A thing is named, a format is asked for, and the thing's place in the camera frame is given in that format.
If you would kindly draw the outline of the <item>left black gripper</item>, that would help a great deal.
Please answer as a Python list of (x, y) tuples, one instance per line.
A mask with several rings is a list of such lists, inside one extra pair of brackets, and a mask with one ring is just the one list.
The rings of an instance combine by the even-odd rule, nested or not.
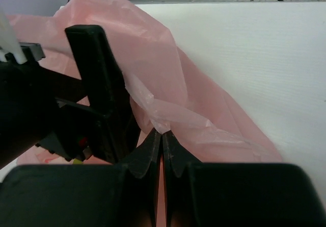
[[(21, 43), (27, 61), (1, 63), (1, 167), (33, 146), (67, 161), (91, 156), (118, 163), (136, 147), (140, 127), (104, 29), (74, 25), (65, 33), (80, 79), (39, 65), (41, 45)], [(90, 106), (81, 104), (87, 96)]]

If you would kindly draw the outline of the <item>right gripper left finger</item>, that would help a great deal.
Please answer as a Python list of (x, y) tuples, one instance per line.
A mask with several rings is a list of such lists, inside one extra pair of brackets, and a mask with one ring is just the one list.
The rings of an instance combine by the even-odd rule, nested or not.
[(21, 165), (1, 183), (1, 226), (155, 226), (161, 135), (115, 165)]

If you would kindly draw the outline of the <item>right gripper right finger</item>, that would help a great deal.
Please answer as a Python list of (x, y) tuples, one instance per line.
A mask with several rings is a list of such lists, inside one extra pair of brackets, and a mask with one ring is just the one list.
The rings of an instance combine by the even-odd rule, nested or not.
[(307, 174), (286, 163), (204, 163), (162, 136), (167, 226), (325, 226)]

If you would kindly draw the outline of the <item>pink plastic bag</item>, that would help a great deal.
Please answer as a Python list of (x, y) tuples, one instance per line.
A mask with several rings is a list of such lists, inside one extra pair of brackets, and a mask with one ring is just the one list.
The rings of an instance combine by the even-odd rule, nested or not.
[(79, 24), (104, 29), (140, 127), (135, 149), (152, 130), (161, 135), (155, 226), (167, 226), (163, 134), (173, 133), (204, 163), (281, 163), (271, 141), (194, 65), (170, 30), (131, 2), (71, 0), (53, 17), (10, 15), (8, 21), (19, 43), (41, 45), (41, 67), (80, 80), (65, 29)]

